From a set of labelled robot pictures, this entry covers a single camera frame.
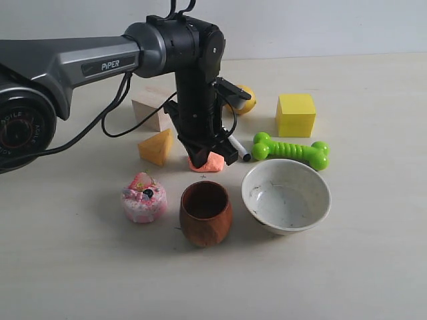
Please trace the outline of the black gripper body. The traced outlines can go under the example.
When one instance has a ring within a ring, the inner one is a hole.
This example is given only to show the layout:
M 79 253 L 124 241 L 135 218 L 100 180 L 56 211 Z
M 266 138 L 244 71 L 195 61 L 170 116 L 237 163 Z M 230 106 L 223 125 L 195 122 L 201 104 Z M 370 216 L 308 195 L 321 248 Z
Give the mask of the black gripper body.
M 211 84 L 216 80 L 220 63 L 203 67 L 198 63 L 165 67 L 175 74 L 177 114 L 174 125 L 178 138 L 187 150 L 229 150 L 230 143 L 221 129 L 220 102 Z

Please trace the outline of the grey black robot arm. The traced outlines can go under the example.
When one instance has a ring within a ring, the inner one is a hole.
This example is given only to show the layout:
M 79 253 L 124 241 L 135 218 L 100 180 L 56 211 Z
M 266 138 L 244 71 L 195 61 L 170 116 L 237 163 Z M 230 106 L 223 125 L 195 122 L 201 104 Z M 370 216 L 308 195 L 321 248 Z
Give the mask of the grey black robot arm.
M 58 119 L 70 115 L 73 90 L 123 75 L 109 105 L 115 109 L 133 75 L 175 75 L 176 92 L 163 104 L 195 167 L 210 153 L 238 159 L 222 125 L 222 107 L 240 90 L 219 76 L 226 40 L 212 23 L 185 15 L 149 16 L 122 36 L 1 42 L 1 171 L 52 154 Z

